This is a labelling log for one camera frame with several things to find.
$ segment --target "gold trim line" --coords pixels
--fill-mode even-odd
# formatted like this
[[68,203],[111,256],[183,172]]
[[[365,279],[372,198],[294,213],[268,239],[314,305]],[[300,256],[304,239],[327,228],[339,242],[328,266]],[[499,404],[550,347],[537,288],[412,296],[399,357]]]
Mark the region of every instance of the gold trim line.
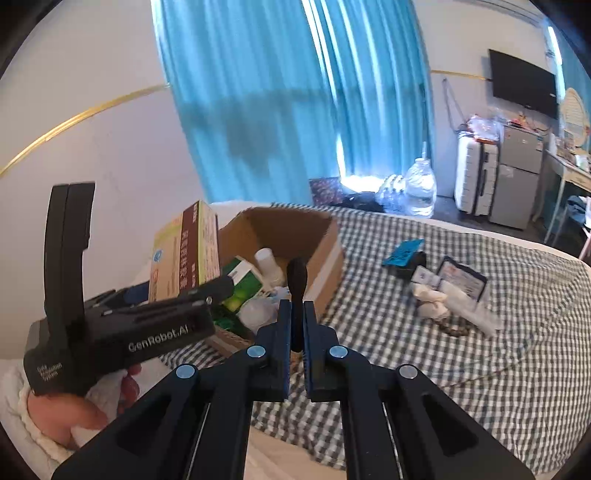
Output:
[[96,115],[97,113],[104,112],[109,108],[113,108],[114,106],[121,105],[122,103],[130,102],[131,100],[135,100],[136,98],[140,98],[146,95],[150,95],[154,92],[159,92],[161,90],[166,90],[169,88],[170,85],[168,83],[164,83],[161,85],[155,85],[152,87],[147,87],[141,90],[137,90],[135,92],[128,93],[127,95],[122,95],[117,97],[113,100],[109,100],[108,102],[102,103],[101,105],[94,106],[89,108],[88,110],[79,113],[76,116],[66,120],[63,123],[60,123],[57,127],[52,128],[47,132],[45,135],[40,136],[37,138],[31,145],[21,151],[16,157],[14,157],[10,162],[8,162],[1,170],[0,170],[0,177],[2,177],[10,168],[20,162],[23,158],[25,158],[29,153],[39,147],[41,144],[51,140],[53,137],[61,134],[62,132],[68,130],[70,127],[73,127],[76,124],[82,122],[82,120],[86,120],[91,116]]
[[475,80],[484,80],[485,82],[492,82],[491,79],[481,77],[480,75],[472,75],[471,73],[448,72],[447,70],[431,70],[431,73],[441,73],[442,75],[454,75],[456,77],[465,77]]

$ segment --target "gray checkered blanket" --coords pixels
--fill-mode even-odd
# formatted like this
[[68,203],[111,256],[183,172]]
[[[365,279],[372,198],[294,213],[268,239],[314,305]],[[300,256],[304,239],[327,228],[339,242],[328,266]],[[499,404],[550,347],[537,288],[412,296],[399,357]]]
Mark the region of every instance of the gray checkered blanket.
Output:
[[[591,421],[591,282],[584,266],[475,233],[410,218],[325,208],[345,250],[342,282],[322,322],[372,363],[419,367],[535,474],[559,468]],[[444,255],[486,275],[490,307],[505,328],[446,335],[420,320],[408,286],[381,262],[403,240],[424,238],[428,268]],[[171,368],[222,357],[197,343],[162,357]],[[345,467],[337,404],[306,399],[303,366],[283,404],[256,403],[252,425]]]

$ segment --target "cardboard box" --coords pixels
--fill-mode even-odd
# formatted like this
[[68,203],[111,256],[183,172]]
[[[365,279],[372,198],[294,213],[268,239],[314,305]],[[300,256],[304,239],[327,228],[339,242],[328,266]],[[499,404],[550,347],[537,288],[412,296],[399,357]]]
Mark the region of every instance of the cardboard box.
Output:
[[217,216],[200,200],[156,233],[148,299],[177,297],[219,276]]
[[[273,250],[284,274],[292,258],[307,261],[308,287],[304,299],[314,302],[316,316],[321,318],[342,274],[343,249],[336,220],[316,210],[257,207],[240,213],[219,231],[222,265],[237,256],[256,265],[254,255],[264,247]],[[224,356],[252,344],[218,327],[206,342]]]

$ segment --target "refrigerator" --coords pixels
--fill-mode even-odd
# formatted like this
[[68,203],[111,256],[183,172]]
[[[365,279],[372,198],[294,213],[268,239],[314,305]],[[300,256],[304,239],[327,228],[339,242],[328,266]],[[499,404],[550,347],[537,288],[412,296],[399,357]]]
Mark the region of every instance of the refrigerator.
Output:
[[544,140],[535,132],[503,125],[489,220],[524,230],[534,208]]

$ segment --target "wall-mounted tv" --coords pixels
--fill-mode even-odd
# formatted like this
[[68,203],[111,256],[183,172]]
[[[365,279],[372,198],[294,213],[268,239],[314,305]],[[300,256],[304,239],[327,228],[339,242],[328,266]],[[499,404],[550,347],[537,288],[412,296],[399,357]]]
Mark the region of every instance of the wall-mounted tv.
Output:
[[558,118],[556,77],[552,73],[500,51],[489,50],[489,54],[495,97]]

